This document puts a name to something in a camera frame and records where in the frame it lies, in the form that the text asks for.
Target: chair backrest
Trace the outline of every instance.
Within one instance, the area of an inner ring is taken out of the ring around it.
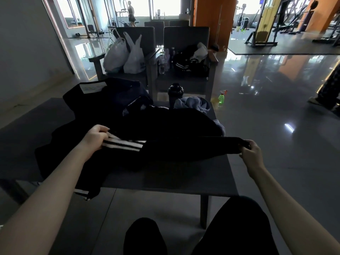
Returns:
[[[169,21],[170,27],[189,27],[188,20],[171,20]]]
[[[164,21],[146,21],[144,22],[144,26],[154,27],[156,35],[156,45],[163,45]]]
[[[128,33],[134,43],[139,38],[139,36],[142,35],[140,47],[143,50],[144,56],[148,55],[150,52],[155,52],[156,39],[154,27],[118,27],[117,31],[122,38],[125,38],[123,34],[124,32]]]
[[[187,46],[202,42],[208,47],[209,27],[165,27],[164,48],[181,51]]]

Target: table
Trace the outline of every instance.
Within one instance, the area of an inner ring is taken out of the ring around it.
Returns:
[[[168,102],[155,102],[166,106]],[[208,113],[216,119],[214,109]],[[43,181],[34,150],[51,141],[51,133],[74,120],[62,98],[51,98],[0,129],[0,187],[22,204],[28,195],[15,180]],[[139,171],[115,168],[103,187],[201,195],[200,223],[207,226],[209,196],[231,197],[238,192],[227,155],[195,162],[150,162]]]

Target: forearm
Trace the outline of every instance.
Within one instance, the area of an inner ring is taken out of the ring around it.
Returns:
[[[340,254],[340,244],[266,170],[254,180],[292,254]]]
[[[0,231],[0,254],[48,254],[86,161],[73,149]]]

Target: person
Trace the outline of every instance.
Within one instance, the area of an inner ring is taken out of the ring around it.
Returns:
[[[47,255],[65,217],[84,163],[108,138],[108,128],[95,125],[0,230],[1,255]],[[295,254],[340,254],[340,244],[299,205],[264,166],[261,149],[247,140],[240,148],[288,248]],[[216,214],[192,254],[278,254],[269,220],[247,197],[231,197]],[[123,254],[167,254],[155,221],[136,220],[125,234]]]
[[[310,97],[308,102],[321,105],[331,110],[339,101],[337,98],[340,93],[340,64],[336,66],[325,84],[320,89],[316,97]]]
[[[135,24],[135,21],[136,21],[136,18],[135,18],[135,10],[134,8],[131,6],[131,2],[128,1],[128,12],[129,12],[129,21],[130,21],[130,25],[131,27],[135,27],[136,24]]]

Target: gray towel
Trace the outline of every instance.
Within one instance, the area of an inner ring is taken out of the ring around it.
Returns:
[[[198,111],[201,111],[205,115],[210,110],[210,105],[208,101],[204,98],[199,97],[188,97],[188,98],[181,98],[175,101],[174,107],[175,109],[182,109],[182,108],[193,108]],[[222,124],[220,124],[219,120],[214,120],[215,124],[222,130],[223,137],[225,136],[225,128]]]

